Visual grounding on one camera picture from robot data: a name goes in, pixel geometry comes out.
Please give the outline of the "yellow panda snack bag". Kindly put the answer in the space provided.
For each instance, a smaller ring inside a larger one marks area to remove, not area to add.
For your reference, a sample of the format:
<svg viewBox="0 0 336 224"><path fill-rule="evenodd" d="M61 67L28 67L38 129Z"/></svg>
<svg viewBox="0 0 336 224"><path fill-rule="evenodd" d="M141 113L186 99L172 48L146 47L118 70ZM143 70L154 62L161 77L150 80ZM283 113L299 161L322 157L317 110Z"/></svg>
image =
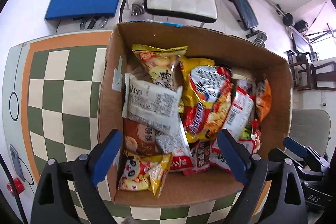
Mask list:
<svg viewBox="0 0 336 224"><path fill-rule="evenodd" d="M124 154L126 163L118 190L132 192L148 190L153 193L155 198L159 198L171 167L173 153L141 156L124 151Z"/></svg>

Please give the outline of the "red white chicken snack pack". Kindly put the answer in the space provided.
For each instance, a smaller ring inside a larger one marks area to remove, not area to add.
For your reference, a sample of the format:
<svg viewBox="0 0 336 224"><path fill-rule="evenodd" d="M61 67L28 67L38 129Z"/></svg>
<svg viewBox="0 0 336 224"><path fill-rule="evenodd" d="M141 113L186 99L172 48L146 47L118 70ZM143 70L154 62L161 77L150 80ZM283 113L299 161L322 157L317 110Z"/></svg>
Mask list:
<svg viewBox="0 0 336 224"><path fill-rule="evenodd" d="M231 170L222 155L220 149L216 146L216 142L199 141L191 149L193 167L183 171L185 176L197 173L203 173L210 169L210 166L216 166L220 169L231 173Z"/></svg>

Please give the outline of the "white red sausage packet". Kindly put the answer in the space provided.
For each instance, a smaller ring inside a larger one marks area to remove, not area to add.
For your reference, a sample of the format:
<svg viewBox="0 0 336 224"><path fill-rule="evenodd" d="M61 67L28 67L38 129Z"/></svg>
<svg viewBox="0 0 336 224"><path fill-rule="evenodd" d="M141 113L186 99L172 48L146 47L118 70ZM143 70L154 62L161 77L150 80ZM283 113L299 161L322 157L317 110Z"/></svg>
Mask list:
<svg viewBox="0 0 336 224"><path fill-rule="evenodd" d="M251 114L255 108L255 87L255 83L251 80L236 81L232 104L222 127L236 141L241 138L248 122L251 122Z"/></svg>

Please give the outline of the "orange snack bag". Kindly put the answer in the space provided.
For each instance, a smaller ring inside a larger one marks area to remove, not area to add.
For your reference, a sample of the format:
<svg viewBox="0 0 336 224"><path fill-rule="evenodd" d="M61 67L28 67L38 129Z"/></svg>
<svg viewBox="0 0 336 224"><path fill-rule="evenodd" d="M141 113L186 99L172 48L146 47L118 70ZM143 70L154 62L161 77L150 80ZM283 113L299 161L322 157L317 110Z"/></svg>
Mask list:
<svg viewBox="0 0 336 224"><path fill-rule="evenodd" d="M267 78L263 78L256 88L256 113L259 122L269 114L272 105L272 93Z"/></svg>

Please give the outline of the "white grey snack packet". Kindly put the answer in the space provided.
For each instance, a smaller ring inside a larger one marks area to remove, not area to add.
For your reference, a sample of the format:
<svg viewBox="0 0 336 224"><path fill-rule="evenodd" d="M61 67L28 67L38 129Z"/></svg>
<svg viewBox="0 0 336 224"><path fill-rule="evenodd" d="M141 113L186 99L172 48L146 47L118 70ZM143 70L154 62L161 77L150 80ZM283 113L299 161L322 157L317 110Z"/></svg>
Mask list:
<svg viewBox="0 0 336 224"><path fill-rule="evenodd" d="M173 135L178 131L178 105L183 87L176 91L125 74L122 117Z"/></svg>

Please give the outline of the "yellow red noodle bag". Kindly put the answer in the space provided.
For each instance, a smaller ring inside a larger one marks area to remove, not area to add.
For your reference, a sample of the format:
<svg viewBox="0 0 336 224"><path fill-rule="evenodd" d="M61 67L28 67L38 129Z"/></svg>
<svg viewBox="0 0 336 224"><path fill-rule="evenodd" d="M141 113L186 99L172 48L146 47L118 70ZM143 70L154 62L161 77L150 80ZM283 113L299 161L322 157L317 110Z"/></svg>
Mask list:
<svg viewBox="0 0 336 224"><path fill-rule="evenodd" d="M231 107L232 72L204 58L181 57L183 127L189 143L215 140Z"/></svg>

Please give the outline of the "red white shrimp snack bag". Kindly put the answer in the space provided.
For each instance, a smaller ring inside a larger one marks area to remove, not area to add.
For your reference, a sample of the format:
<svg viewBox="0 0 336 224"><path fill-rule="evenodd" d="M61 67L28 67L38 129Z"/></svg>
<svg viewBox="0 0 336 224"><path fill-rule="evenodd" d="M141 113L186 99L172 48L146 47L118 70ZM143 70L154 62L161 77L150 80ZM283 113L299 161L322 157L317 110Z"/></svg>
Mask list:
<svg viewBox="0 0 336 224"><path fill-rule="evenodd" d="M194 167L193 156L180 116L178 116L177 129L178 131L172 135L162 134L155 137L156 145L163 154L173 154L170 172L180 172Z"/></svg>

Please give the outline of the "yellow biscuit snack bag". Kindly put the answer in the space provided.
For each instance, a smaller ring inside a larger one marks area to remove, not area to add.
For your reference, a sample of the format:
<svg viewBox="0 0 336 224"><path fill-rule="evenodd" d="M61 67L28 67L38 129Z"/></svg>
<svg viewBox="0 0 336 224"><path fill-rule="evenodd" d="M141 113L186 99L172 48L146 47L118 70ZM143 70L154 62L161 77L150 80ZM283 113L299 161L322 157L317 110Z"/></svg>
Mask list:
<svg viewBox="0 0 336 224"><path fill-rule="evenodd" d="M162 49L142 44L132 45L132 51L147 70L154 84L176 89L175 69L179 60L186 54L188 46Z"/></svg>

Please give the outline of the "grey office chair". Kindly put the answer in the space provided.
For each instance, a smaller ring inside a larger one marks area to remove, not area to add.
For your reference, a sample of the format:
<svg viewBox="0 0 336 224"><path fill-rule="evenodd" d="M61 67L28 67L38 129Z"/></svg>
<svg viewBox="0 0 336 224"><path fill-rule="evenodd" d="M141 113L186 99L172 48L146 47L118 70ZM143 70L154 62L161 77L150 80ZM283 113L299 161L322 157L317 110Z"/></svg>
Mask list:
<svg viewBox="0 0 336 224"><path fill-rule="evenodd" d="M330 138L331 119L325 110L292 111L289 136L301 145L310 146L323 156Z"/></svg>

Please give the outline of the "brown red snack bag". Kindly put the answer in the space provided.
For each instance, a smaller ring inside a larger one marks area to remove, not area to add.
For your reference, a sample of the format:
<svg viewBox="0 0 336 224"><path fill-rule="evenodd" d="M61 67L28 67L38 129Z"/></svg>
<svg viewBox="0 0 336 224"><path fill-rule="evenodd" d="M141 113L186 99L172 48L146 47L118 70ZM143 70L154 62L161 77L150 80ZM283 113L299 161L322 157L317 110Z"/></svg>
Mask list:
<svg viewBox="0 0 336 224"><path fill-rule="evenodd" d="M130 152L142 156L154 156L161 153L156 137L162 133L127 118L123 119L123 147Z"/></svg>

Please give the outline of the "red soda can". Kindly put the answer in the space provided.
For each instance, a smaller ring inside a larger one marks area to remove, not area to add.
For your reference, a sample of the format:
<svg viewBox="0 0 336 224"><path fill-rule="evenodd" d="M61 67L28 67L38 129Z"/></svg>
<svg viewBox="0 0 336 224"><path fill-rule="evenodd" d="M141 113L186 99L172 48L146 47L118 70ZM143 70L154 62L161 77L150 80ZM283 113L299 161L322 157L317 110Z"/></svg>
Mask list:
<svg viewBox="0 0 336 224"><path fill-rule="evenodd" d="M22 184L21 180L19 178L15 178L13 179L13 182L17 193L21 194L25 190L25 186ZM7 190L11 193L12 196L14 196L14 190L10 182L7 184Z"/></svg>

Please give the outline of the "grey smartphone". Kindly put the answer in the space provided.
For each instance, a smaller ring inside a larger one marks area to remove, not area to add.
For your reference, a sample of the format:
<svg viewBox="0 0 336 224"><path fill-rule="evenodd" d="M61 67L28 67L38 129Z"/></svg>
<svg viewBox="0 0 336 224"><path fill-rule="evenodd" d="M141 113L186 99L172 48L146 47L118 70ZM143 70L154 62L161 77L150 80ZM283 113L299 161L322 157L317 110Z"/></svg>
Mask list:
<svg viewBox="0 0 336 224"><path fill-rule="evenodd" d="M25 177L22 171L22 167L21 167L21 163L20 163L20 158L18 155L17 150L14 148L14 146L11 144L10 146L10 153L11 153L11 157L12 157L12 161L13 161L13 165L14 165L14 169L16 174L18 175L18 177L25 182Z"/></svg>

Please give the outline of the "brown wooden chair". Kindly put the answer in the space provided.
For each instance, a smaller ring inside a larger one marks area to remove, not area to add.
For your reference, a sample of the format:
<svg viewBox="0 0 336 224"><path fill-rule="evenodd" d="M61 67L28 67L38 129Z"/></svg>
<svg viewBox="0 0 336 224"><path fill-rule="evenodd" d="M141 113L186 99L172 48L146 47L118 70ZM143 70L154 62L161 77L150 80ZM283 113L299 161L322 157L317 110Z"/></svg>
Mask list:
<svg viewBox="0 0 336 224"><path fill-rule="evenodd" d="M318 73L319 69L332 66L333 69L329 72ZM306 73L306 85L299 85L295 83L295 67L301 67L301 70L297 71L297 73ZM293 89L298 91L305 90L328 90L335 91L335 87L325 87L319 86L319 82L332 82L335 84L335 61L329 61L322 65L314 66L313 64L309 64L308 60L299 61L289 65L292 78L293 78Z"/></svg>

